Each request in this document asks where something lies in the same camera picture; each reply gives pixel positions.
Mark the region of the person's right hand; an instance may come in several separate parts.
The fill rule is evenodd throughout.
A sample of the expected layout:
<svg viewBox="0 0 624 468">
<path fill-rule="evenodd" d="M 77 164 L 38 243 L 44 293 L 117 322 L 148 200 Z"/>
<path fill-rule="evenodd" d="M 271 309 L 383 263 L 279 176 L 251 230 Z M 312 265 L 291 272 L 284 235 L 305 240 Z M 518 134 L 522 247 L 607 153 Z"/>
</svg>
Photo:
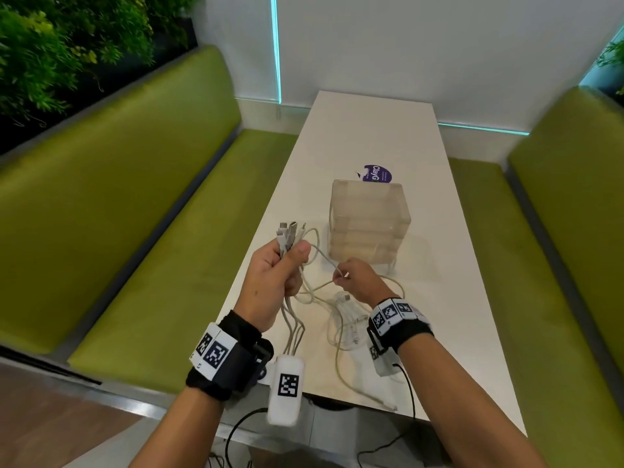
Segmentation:
<svg viewBox="0 0 624 468">
<path fill-rule="evenodd" d="M 368 263 L 357 258 L 347 260 L 356 261 L 356 284 L 353 288 L 342 288 L 344 291 L 371 309 L 389 298 L 399 298 Z"/>
</svg>

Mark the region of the person's left hand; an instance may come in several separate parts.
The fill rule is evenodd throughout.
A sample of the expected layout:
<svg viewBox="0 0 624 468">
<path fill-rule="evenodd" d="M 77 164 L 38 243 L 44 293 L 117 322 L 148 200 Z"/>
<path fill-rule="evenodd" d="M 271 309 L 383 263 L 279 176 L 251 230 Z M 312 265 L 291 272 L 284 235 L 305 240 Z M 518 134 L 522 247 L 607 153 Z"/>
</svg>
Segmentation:
<svg viewBox="0 0 624 468">
<path fill-rule="evenodd" d="M 233 312 L 261 333 L 274 324 L 287 297 L 298 294 L 303 279 L 298 270 L 282 270 L 277 239 L 253 252 Z"/>
</svg>

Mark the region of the person's right forearm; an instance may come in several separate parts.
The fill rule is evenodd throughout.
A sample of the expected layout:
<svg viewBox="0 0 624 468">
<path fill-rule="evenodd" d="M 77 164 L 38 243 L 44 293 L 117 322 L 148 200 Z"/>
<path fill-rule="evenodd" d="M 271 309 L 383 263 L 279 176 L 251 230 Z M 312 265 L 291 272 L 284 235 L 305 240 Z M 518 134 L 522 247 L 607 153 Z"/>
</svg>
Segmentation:
<svg viewBox="0 0 624 468">
<path fill-rule="evenodd" d="M 433 336 L 408 339 L 399 357 L 456 468 L 549 468 L 526 435 Z"/>
</svg>

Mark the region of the person's left forearm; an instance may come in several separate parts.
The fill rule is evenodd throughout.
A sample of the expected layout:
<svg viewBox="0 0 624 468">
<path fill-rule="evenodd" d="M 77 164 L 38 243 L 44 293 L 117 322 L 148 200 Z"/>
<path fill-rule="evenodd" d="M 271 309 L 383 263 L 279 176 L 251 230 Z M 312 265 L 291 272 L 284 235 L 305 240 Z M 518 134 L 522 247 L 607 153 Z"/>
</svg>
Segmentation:
<svg viewBox="0 0 624 468">
<path fill-rule="evenodd" d="M 231 391 L 185 387 L 129 468 L 206 468 Z"/>
</svg>

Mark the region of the clear acrylic drawer box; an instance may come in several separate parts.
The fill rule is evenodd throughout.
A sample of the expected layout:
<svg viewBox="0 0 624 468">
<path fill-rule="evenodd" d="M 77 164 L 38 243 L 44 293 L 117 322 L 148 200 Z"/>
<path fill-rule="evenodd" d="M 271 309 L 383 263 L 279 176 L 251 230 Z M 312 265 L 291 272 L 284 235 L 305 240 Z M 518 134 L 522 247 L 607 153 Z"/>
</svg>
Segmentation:
<svg viewBox="0 0 624 468">
<path fill-rule="evenodd" d="M 403 186 L 336 179 L 331 189 L 329 257 L 357 258 L 391 273 L 411 223 Z"/>
</svg>

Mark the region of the purple round label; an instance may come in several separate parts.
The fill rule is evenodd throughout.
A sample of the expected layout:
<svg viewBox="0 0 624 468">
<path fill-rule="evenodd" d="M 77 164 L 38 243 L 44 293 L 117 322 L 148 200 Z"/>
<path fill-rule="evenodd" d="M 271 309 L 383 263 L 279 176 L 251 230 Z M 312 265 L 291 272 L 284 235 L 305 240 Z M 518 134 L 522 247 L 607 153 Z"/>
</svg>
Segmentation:
<svg viewBox="0 0 624 468">
<path fill-rule="evenodd" d="M 377 164 L 367 164 L 356 171 L 357 177 L 363 182 L 390 183 L 393 176 L 388 169 Z"/>
</svg>

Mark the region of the green upholstered bench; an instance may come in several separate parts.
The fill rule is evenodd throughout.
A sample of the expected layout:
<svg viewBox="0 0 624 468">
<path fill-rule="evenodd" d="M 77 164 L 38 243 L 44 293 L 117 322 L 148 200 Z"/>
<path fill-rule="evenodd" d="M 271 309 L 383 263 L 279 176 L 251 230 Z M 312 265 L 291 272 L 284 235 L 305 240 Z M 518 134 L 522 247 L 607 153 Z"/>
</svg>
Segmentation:
<svg viewBox="0 0 624 468">
<path fill-rule="evenodd" d="M 507 163 L 449 160 L 528 438 L 624 468 L 624 108 L 573 87 Z"/>
<path fill-rule="evenodd" d="M 297 141 L 209 45 L 0 166 L 0 346 L 175 394 Z"/>
</svg>

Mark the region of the teal horizontal light strip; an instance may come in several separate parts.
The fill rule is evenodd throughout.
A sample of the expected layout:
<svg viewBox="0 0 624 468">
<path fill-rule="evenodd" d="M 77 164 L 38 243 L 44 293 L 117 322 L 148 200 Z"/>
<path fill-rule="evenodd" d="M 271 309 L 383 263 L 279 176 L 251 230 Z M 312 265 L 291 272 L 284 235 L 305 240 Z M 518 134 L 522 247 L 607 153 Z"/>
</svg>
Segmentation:
<svg viewBox="0 0 624 468">
<path fill-rule="evenodd" d="M 446 122 L 438 122 L 439 126 L 448 127 L 448 128 L 461 128 L 463 130 L 472 130 L 472 131 L 480 131 L 480 132 L 488 132 L 488 133 L 497 133 L 497 134 L 507 134 L 514 136 L 527 137 L 530 132 L 523 132 L 518 130 L 508 130 L 503 128 L 493 128 L 487 126 L 476 126 L 476 125 L 467 125 L 462 123 L 446 123 Z"/>
</svg>

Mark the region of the teal vertical light strip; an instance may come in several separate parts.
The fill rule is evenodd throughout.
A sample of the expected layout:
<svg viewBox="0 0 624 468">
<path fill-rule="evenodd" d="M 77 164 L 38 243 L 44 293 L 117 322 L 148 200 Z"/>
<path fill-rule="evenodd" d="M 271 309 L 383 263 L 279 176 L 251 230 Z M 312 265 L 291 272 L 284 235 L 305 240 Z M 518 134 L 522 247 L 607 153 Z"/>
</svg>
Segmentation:
<svg viewBox="0 0 624 468">
<path fill-rule="evenodd" d="M 271 17 L 271 35 L 275 64 L 276 102 L 282 104 L 281 62 L 280 62 L 280 36 L 278 23 L 278 0 L 269 0 Z"/>
</svg>

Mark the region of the green potted plant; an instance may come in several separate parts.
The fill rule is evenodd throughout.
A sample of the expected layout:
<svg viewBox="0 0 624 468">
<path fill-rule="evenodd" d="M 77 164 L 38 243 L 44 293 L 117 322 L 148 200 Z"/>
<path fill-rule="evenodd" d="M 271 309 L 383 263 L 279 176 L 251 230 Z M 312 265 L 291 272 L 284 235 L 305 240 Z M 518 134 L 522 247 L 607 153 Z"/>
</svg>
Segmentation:
<svg viewBox="0 0 624 468">
<path fill-rule="evenodd" d="M 624 97 L 624 35 L 604 48 L 596 67 L 598 88 L 610 95 Z"/>
</svg>

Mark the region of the green plant wall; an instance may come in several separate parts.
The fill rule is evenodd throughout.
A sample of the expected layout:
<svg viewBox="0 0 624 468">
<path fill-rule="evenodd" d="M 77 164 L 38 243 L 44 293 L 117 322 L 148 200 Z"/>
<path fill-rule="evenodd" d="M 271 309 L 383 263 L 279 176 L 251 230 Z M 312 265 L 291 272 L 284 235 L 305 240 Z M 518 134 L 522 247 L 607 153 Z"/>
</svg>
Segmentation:
<svg viewBox="0 0 624 468">
<path fill-rule="evenodd" d="M 198 0 L 0 0 L 0 156 L 198 46 Z"/>
</svg>

